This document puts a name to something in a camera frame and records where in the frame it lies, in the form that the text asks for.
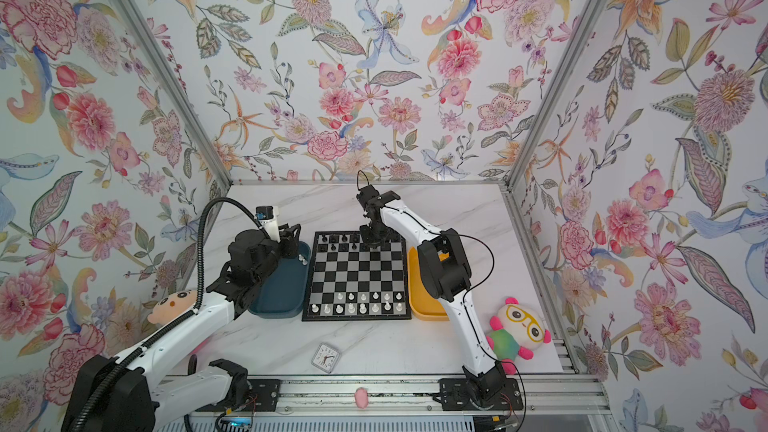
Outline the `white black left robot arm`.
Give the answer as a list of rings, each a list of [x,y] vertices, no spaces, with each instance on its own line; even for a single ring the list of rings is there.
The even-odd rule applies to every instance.
[[[253,224],[229,245],[219,276],[205,282],[207,219],[220,204],[239,209]],[[300,225],[281,225],[269,206],[250,210],[230,197],[209,201],[199,217],[195,301],[156,332],[117,355],[87,360],[76,376],[62,428],[65,431],[155,431],[202,407],[226,411],[252,393],[248,370],[216,359],[171,382],[168,373],[215,332],[234,322],[258,298],[279,265],[299,254]]]

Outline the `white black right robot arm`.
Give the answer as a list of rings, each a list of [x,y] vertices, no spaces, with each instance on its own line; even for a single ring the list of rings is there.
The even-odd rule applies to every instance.
[[[360,227],[363,241],[379,245],[397,233],[416,248],[420,280],[426,292],[441,305],[458,340],[464,378],[459,390],[464,400],[480,410],[496,401],[511,411],[525,410],[521,382],[509,377],[503,362],[492,352],[482,334],[475,311],[472,271],[462,243],[463,235],[452,228],[440,230],[419,217],[393,192],[374,186],[356,195],[368,222]]]

